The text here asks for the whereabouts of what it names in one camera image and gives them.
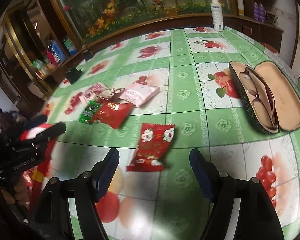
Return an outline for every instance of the white spray bottle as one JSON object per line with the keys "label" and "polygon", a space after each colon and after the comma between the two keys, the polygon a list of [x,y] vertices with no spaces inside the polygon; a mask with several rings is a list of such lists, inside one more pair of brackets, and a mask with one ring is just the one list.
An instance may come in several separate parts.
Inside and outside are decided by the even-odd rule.
{"label": "white spray bottle", "polygon": [[217,32],[223,32],[222,7],[218,0],[212,0],[211,11],[213,19],[213,28]]}

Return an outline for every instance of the pink snack packet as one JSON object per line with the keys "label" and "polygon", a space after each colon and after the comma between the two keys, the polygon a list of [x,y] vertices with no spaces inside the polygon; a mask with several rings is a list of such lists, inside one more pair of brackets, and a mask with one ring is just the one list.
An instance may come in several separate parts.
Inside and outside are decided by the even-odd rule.
{"label": "pink snack packet", "polygon": [[143,103],[148,101],[157,93],[159,93],[159,87],[150,87],[147,85],[134,83],[127,87],[119,96],[119,98],[133,103],[136,107],[140,107]]}
{"label": "pink snack packet", "polygon": [[99,95],[107,89],[108,87],[102,84],[101,82],[93,84],[80,96],[80,101],[86,104],[89,103],[89,100],[94,101],[97,95]]}

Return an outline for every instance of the table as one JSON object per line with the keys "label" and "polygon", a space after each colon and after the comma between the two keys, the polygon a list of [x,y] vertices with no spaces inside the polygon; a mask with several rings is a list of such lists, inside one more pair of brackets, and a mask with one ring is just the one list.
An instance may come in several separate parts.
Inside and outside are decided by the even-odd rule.
{"label": "table", "polygon": [[[189,151],[197,147],[220,171],[248,180],[261,167],[261,157],[267,155],[277,176],[272,184],[277,192],[273,198],[276,211],[285,238],[293,239],[300,231],[300,129],[273,136],[255,131],[241,100],[228,90],[231,82],[225,85],[220,84],[221,79],[219,83],[209,79],[226,73],[230,60],[251,67],[272,60],[300,97],[298,76],[268,49],[231,28],[219,33],[205,27],[176,29],[134,37],[82,62],[77,66],[83,71],[81,78],[73,85],[61,83],[48,101],[48,122],[67,126],[53,150],[50,177],[74,178],[102,160],[110,147],[116,147],[121,178],[115,191],[120,210],[114,221],[104,223],[108,235],[114,239],[199,239],[212,204],[199,189],[189,165]],[[159,86],[160,93],[135,108],[119,129],[78,122],[83,104],[64,114],[72,96],[92,84],[120,88],[140,76],[148,77],[149,85]],[[143,122],[176,124],[166,169],[161,173],[125,171]],[[234,235],[239,205],[238,199],[227,239]],[[73,200],[70,211],[79,239]]]}

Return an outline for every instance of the green snack packet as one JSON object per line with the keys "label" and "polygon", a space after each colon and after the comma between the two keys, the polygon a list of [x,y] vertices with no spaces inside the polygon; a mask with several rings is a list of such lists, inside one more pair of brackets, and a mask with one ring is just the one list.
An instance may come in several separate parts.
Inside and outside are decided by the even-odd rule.
{"label": "green snack packet", "polygon": [[89,122],[94,114],[99,110],[100,103],[96,103],[94,101],[89,100],[89,103],[87,107],[83,110],[83,112],[80,115],[79,122],[92,124],[92,122]]}

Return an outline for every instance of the screw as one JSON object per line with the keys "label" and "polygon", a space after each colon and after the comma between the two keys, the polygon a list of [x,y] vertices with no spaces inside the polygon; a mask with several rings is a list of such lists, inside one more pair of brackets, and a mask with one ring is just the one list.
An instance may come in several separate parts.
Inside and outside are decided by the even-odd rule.
{"label": "screw", "polygon": [[51,179],[49,180],[49,182],[50,182],[51,184],[55,184],[57,181],[58,181],[58,178],[57,178],[57,177],[53,177],[53,178],[51,178]]}
{"label": "screw", "polygon": [[88,178],[88,177],[90,177],[90,172],[89,171],[85,171],[84,173],[82,173],[82,177],[84,177],[84,178]]}
{"label": "screw", "polygon": [[222,178],[226,178],[226,177],[228,177],[228,173],[226,173],[225,171],[220,171],[219,176]]}
{"label": "screw", "polygon": [[258,184],[260,182],[260,180],[256,177],[253,177],[252,182],[255,183],[255,184]]}

